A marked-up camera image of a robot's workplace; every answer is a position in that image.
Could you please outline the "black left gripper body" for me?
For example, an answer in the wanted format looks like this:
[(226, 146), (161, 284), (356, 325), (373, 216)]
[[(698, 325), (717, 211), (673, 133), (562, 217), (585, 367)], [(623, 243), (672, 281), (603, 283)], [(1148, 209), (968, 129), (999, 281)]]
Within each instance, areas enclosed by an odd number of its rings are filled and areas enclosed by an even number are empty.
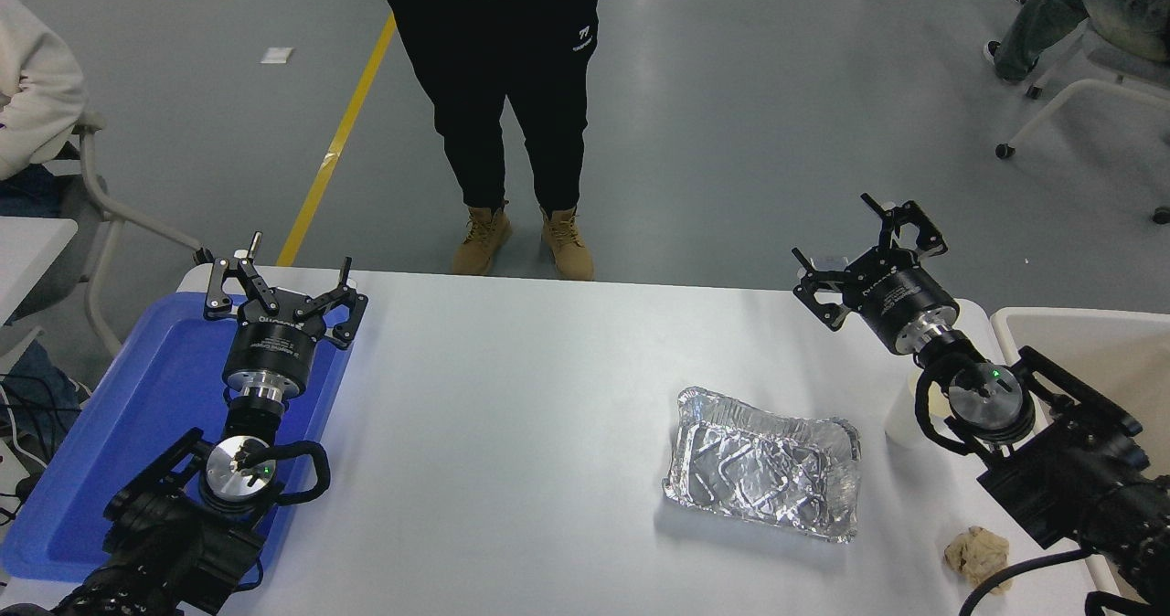
[(290, 386), (305, 386), (316, 345), (324, 336), (319, 315), (292, 321), (260, 315), (238, 321), (222, 378), (227, 386), (242, 386), (247, 375), (275, 374)]

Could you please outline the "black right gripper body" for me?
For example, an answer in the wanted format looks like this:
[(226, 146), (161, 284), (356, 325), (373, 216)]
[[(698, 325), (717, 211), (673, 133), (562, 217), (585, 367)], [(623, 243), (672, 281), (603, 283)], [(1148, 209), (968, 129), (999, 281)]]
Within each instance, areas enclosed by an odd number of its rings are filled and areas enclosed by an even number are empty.
[(920, 267), (851, 266), (859, 282), (853, 312), (892, 354), (916, 354), (932, 335), (954, 326), (961, 306)]

